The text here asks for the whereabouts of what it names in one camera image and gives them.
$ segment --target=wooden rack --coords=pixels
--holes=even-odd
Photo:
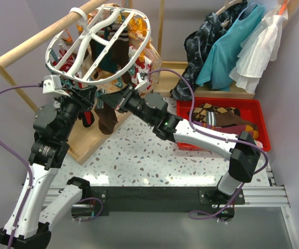
[[[86,4],[80,7],[86,14],[92,12],[102,4],[107,2],[107,0],[90,0]],[[129,7],[132,8],[132,0],[129,0]],[[289,18],[296,11],[299,6],[299,0],[290,0],[288,3],[288,13]],[[165,0],[160,2],[160,15],[159,15],[159,41],[158,41],[158,51],[161,53],[162,46],[162,33],[164,28],[164,10]],[[6,71],[6,68],[16,61],[24,57],[26,54],[30,53],[43,43],[51,40],[56,34],[65,30],[70,25],[74,24],[80,19],[80,16],[74,12],[63,17],[56,23],[37,33],[30,39],[24,41],[22,44],[18,45],[16,48],[11,49],[9,52],[0,56],[0,75],[11,85],[16,86],[16,81],[12,76]],[[164,62],[162,67],[171,68],[182,73],[186,67],[186,62]],[[156,92],[161,93],[163,96],[169,96],[169,91],[176,85],[178,78],[172,74],[165,72],[161,73],[160,84],[158,84],[155,89]],[[37,110],[37,106],[31,100],[31,98],[21,89],[16,90],[18,95],[24,99],[24,101],[33,110]],[[251,99],[253,94],[246,93],[240,88],[232,85],[229,92],[221,91],[210,91],[206,88],[198,88],[195,92],[195,96],[201,97],[217,97],[217,98],[241,98],[241,99]],[[130,114],[117,114],[118,124],[115,128],[118,128],[129,116]],[[90,128],[84,128],[80,121],[77,121],[74,129],[69,138],[69,154],[79,163],[83,164],[92,154],[98,149],[102,143],[109,137],[109,135],[104,135],[100,132],[98,128],[98,122],[95,122]]]

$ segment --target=wooden dowel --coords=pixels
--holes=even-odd
[[[162,33],[164,30],[165,0],[160,2],[158,54],[161,55]]]
[[[91,11],[95,10],[102,4],[107,2],[107,0],[90,0],[89,2],[85,3],[80,7],[86,14],[90,13]],[[18,61],[20,58],[28,54],[29,52],[33,51],[41,44],[45,43],[53,36],[58,34],[59,32],[65,30],[67,27],[75,23],[80,19],[80,15],[77,13],[70,13],[67,16],[63,17],[56,23],[52,24],[51,26],[45,28],[41,32],[37,33],[36,35],[32,36],[30,39],[24,41],[22,44],[18,45],[16,48],[10,50],[6,54],[0,57],[0,65],[3,68],[7,68],[9,65],[13,64],[14,62]]]
[[[9,73],[1,65],[0,65],[0,74],[11,86],[17,85],[15,80],[11,77],[11,75],[9,75]],[[25,102],[30,106],[30,108],[36,112],[37,106],[31,100],[31,98],[22,89],[15,89],[15,91],[22,97],[23,100],[25,100]]]

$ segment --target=cable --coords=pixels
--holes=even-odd
[[[167,72],[172,72],[172,73],[176,74],[177,76],[179,76],[186,83],[187,87],[189,88],[191,96],[192,96],[192,104],[191,104],[191,109],[190,109],[190,112],[189,112],[189,124],[190,124],[191,128],[194,131],[196,131],[196,132],[198,132],[198,133],[200,133],[202,135],[206,135],[206,136],[212,137],[214,139],[226,141],[226,139],[223,138],[223,137],[216,136],[216,135],[213,135],[213,134],[209,134],[207,132],[200,131],[200,130],[198,130],[197,128],[194,127],[194,125],[192,123],[192,113],[193,113],[193,108],[195,107],[195,95],[193,93],[191,85],[189,84],[189,82],[187,82],[187,80],[182,75],[180,75],[179,73],[175,72],[174,70],[171,70],[171,69],[168,69],[168,68],[156,69],[156,70],[153,70],[151,72],[148,72],[147,74],[150,75],[150,74],[153,74],[153,73],[156,73],[156,72],[160,72],[160,71],[167,71]],[[264,165],[260,169],[258,169],[257,171],[255,171],[254,174],[259,173],[260,171],[262,171],[263,169],[265,169],[267,167],[268,161],[269,161],[267,153],[264,152],[261,148],[259,148],[255,144],[251,144],[251,143],[248,143],[248,142],[245,142],[245,141],[241,141],[241,140],[237,140],[237,139],[228,139],[228,142],[240,143],[240,144],[245,144],[245,145],[251,146],[251,147],[257,149],[258,151],[260,151],[264,155],[264,157],[265,157],[265,163],[264,163]],[[230,200],[227,202],[227,204],[223,208],[221,208],[219,211],[217,211],[216,213],[209,214],[209,213],[206,213],[204,211],[193,210],[193,211],[189,212],[189,214],[188,214],[189,217],[191,219],[197,219],[197,220],[210,219],[210,218],[216,217],[218,214],[220,214],[222,211],[224,211],[234,201],[234,199],[237,197],[237,195],[241,192],[243,186],[244,186],[244,183],[242,183],[239,186],[239,188],[237,188],[237,190],[235,191],[235,193],[233,194],[233,196],[230,198]],[[206,217],[195,217],[195,216],[191,216],[191,214],[193,214],[193,213],[206,214],[207,216]]]
[[[84,201],[90,201],[90,200],[94,200],[94,201],[98,201],[99,202],[99,204],[101,206],[100,207],[100,211],[96,214],[96,216],[90,217],[88,219],[81,219],[81,218],[79,218],[79,219],[76,219],[76,221],[78,221],[78,222],[90,222],[90,221],[92,221],[92,220],[94,220],[94,219],[96,219],[96,218],[98,218],[100,216],[100,214],[103,211],[103,202],[100,199],[95,198],[95,197],[90,197],[90,198],[82,199],[78,203],[82,203]]]
[[[7,89],[4,89],[2,91],[0,91],[0,94],[4,93],[4,92],[7,92],[7,91],[11,91],[11,90],[15,90],[15,89],[18,89],[18,88],[32,88],[32,87],[39,87],[39,85],[25,85],[25,86],[15,86],[15,87],[9,87]],[[7,146],[5,143],[3,143],[1,140],[0,140],[0,145],[1,147],[3,147],[4,149],[6,149],[8,152],[10,152],[11,154],[13,154],[15,157],[17,157],[26,167],[27,171],[28,171],[28,174],[29,174],[29,185],[28,185],[28,188],[25,192],[25,195],[24,195],[24,198],[23,200],[21,201],[20,203],[20,206],[19,206],[19,209],[17,211],[17,214],[16,214],[16,217],[15,217],[15,221],[13,223],[13,227],[15,228],[14,230],[12,230],[11,232],[11,235],[10,235],[10,238],[9,238],[9,242],[8,242],[8,249],[11,248],[11,244],[12,244],[12,240],[15,236],[15,233],[16,233],[16,227],[17,227],[17,224],[18,224],[18,220],[19,220],[19,217],[21,215],[21,212],[24,208],[24,205],[26,203],[26,200],[30,194],[30,191],[31,191],[31,188],[32,188],[32,185],[33,185],[33,173],[32,173],[32,170],[29,166],[29,163],[24,159],[22,158],[17,152],[15,152],[13,149],[11,149],[9,146]]]

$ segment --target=red tray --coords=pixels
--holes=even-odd
[[[270,142],[265,126],[263,112],[258,100],[243,100],[243,99],[220,99],[220,98],[196,98],[195,107],[209,103],[220,107],[236,107],[240,110],[241,118],[248,120],[258,126],[259,137],[258,141],[263,143],[263,150],[270,151]],[[188,119],[187,113],[191,108],[191,101],[177,101],[177,115]],[[197,146],[177,143],[180,150],[203,150]]]

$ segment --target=white speckled surface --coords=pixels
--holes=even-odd
[[[175,100],[165,99],[176,113]],[[264,163],[263,157],[258,168]],[[181,151],[162,141],[135,116],[121,127],[83,165],[69,155],[52,186],[64,186],[73,176],[97,186],[215,186],[229,162],[205,151]],[[269,186],[266,171],[246,186]]]

